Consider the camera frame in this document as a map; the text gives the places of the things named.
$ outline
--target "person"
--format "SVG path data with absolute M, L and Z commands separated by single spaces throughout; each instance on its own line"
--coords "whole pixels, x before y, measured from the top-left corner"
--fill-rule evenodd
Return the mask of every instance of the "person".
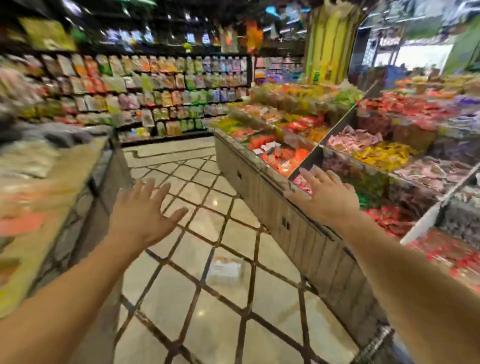
M 285 197 L 342 236 L 415 363 L 480 363 L 478 296 L 388 236 L 336 174 L 301 173 L 312 197 L 291 191 Z M 161 215 L 169 189 L 163 185 L 152 195 L 154 182 L 138 181 L 119 193 L 103 242 L 0 321 L 0 364 L 68 361 L 128 265 L 186 214 L 183 208 Z

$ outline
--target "tiled floor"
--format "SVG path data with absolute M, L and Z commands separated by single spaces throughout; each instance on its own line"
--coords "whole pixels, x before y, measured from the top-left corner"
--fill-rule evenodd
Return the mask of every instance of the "tiled floor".
M 190 211 L 124 277 L 115 364 L 346 364 L 358 348 L 235 190 L 213 138 L 124 149 L 133 178 L 171 183 L 162 211 Z M 206 279 L 243 258 L 236 285 Z

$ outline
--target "forearm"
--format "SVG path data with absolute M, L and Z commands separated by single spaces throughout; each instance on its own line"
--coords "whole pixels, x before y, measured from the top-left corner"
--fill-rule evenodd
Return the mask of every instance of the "forearm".
M 478 363 L 480 300 L 366 214 L 338 228 L 416 363 Z
M 115 239 L 106 237 L 87 258 L 0 321 L 1 364 L 68 361 L 136 258 L 129 250 L 119 248 Z

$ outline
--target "person's left hand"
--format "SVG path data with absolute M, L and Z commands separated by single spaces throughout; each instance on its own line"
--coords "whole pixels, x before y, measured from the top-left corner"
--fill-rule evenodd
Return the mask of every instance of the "person's left hand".
M 182 207 L 170 217 L 163 216 L 161 206 L 170 183 L 165 183 L 152 195 L 154 185 L 154 179 L 146 183 L 137 180 L 133 190 L 120 190 L 110 215 L 108 237 L 127 242 L 138 254 L 167 237 L 188 212 Z

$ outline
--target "hand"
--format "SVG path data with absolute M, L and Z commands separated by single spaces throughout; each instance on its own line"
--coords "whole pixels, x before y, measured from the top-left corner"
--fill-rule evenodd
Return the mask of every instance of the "hand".
M 359 199 L 352 185 L 342 183 L 331 170 L 326 173 L 315 167 L 313 172 L 300 168 L 300 173 L 312 188 L 309 198 L 302 191 L 284 191 L 283 196 L 297 205 L 312 220 L 339 230 L 349 218 L 360 211 Z
M 182 207 L 169 218 L 163 216 L 161 206 L 170 183 L 159 187 L 152 196 L 154 185 L 154 179 L 146 183 L 137 180 L 133 190 L 120 190 L 110 215 L 108 236 L 125 241 L 137 254 L 168 236 L 188 212 Z

